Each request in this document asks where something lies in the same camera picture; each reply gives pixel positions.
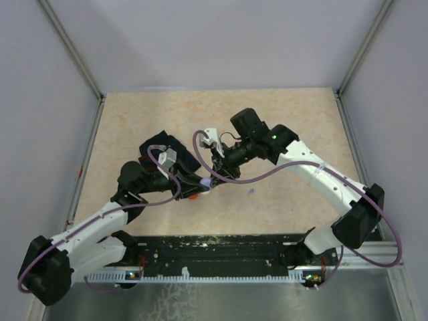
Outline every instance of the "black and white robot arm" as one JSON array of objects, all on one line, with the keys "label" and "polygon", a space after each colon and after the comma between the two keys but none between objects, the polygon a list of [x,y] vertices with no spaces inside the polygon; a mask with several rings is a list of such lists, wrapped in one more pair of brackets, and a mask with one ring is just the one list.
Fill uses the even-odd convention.
[{"label": "black and white robot arm", "polygon": [[[148,173],[137,162],[126,163],[118,178],[118,192],[103,208],[72,229],[50,239],[39,236],[30,243],[18,275],[19,288],[23,284],[48,306],[60,300],[84,276],[111,263],[135,261],[137,242],[121,229],[142,213],[147,202],[141,194],[171,191],[179,200],[208,193],[224,183],[219,176],[238,179],[239,167],[256,157],[268,159],[277,167],[294,162],[319,164],[318,167],[300,164],[287,169],[316,189],[339,215],[337,220],[309,230],[295,247],[290,247],[288,265],[301,262],[302,257],[309,262],[314,255],[340,245],[354,249],[361,246],[381,218],[359,193],[324,169],[344,177],[341,173],[316,156],[290,129],[277,125],[270,130],[251,108],[236,114],[231,122],[240,135],[240,141],[231,147],[221,142],[215,128],[207,128],[199,136],[199,144],[211,149],[212,171],[217,175],[207,180],[192,173],[170,148],[159,155],[158,161],[178,179],[180,189],[160,168]],[[349,178],[346,182],[383,206],[384,191],[378,185],[368,188]],[[140,207],[121,209],[128,205]],[[38,262],[49,247],[54,248]]]}]

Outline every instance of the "wooden tabletop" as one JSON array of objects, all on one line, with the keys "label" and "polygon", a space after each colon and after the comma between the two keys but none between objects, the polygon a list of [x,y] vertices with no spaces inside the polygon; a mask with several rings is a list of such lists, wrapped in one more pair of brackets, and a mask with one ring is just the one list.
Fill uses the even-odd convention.
[{"label": "wooden tabletop", "polygon": [[[318,156],[358,179],[331,88],[109,94],[75,223],[97,212],[113,196],[120,168],[137,161],[138,147],[145,140],[166,130],[194,154],[194,131],[215,127],[235,133],[229,119],[247,107],[254,108],[269,128],[289,127]],[[233,143],[229,135],[222,140]],[[210,151],[202,150],[202,155],[211,164]],[[273,167],[268,160],[252,160],[241,167],[241,178]],[[203,168],[197,173],[209,176]],[[170,196],[170,192],[144,194],[149,202]],[[281,171],[254,184],[224,184],[195,200],[150,207],[123,230],[133,235],[301,233],[336,216],[317,192],[292,173]]]}]

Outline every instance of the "black cloth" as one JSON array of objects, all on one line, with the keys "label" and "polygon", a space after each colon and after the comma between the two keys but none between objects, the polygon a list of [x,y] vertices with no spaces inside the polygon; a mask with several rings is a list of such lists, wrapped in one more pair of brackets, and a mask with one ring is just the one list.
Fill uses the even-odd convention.
[{"label": "black cloth", "polygon": [[[146,140],[140,146],[141,157],[139,158],[139,161],[141,166],[143,166],[148,172],[157,171],[157,167],[153,164],[147,154],[147,148],[150,145],[165,145],[167,147],[171,147],[177,152],[177,158],[180,159],[190,171],[195,172],[201,167],[201,164],[199,164],[197,159],[187,150],[186,146],[181,144],[174,136],[168,135],[167,132],[163,130],[159,134]],[[152,154],[156,159],[159,157],[161,152],[161,150],[152,150]]]}]

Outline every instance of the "table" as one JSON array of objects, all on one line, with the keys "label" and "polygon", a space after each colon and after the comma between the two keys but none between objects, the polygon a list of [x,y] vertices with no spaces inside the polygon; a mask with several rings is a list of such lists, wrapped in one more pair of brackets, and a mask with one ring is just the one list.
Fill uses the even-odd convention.
[{"label": "table", "polygon": [[[326,162],[357,180],[355,163],[331,88],[263,90],[200,90],[131,92],[107,95],[88,165],[75,223],[97,212],[117,189],[125,162],[137,161],[138,147],[166,130],[190,151],[197,129],[218,128],[235,133],[229,119],[252,107],[272,128],[276,124],[296,132]],[[232,144],[229,135],[223,141]],[[211,164],[211,153],[202,155]],[[268,160],[252,160],[241,167],[242,179],[267,172]],[[201,176],[208,176],[201,168]],[[149,202],[171,196],[144,194]],[[335,218],[333,208],[319,194],[288,171],[250,185],[225,184],[209,195],[145,209],[123,230],[133,235],[203,235],[302,233]]]}]

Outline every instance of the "light wood surface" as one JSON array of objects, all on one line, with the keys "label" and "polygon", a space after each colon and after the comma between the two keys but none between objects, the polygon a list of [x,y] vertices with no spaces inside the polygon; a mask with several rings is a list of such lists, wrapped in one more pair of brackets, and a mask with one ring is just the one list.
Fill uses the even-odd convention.
[{"label": "light wood surface", "polygon": [[[115,193],[121,166],[137,160],[146,139],[166,130],[192,151],[194,131],[215,127],[235,133],[229,119],[246,107],[254,108],[270,128],[290,127],[318,156],[357,180],[331,88],[109,94],[75,222],[91,216]],[[223,140],[233,142],[228,135]],[[203,156],[211,164],[209,150]],[[241,178],[273,167],[268,160],[253,160],[241,167]],[[208,176],[203,168],[197,173]],[[151,193],[144,198],[154,202],[170,196]],[[251,185],[225,184],[195,200],[150,207],[124,230],[133,235],[300,233],[336,216],[317,192],[282,171]]]}]

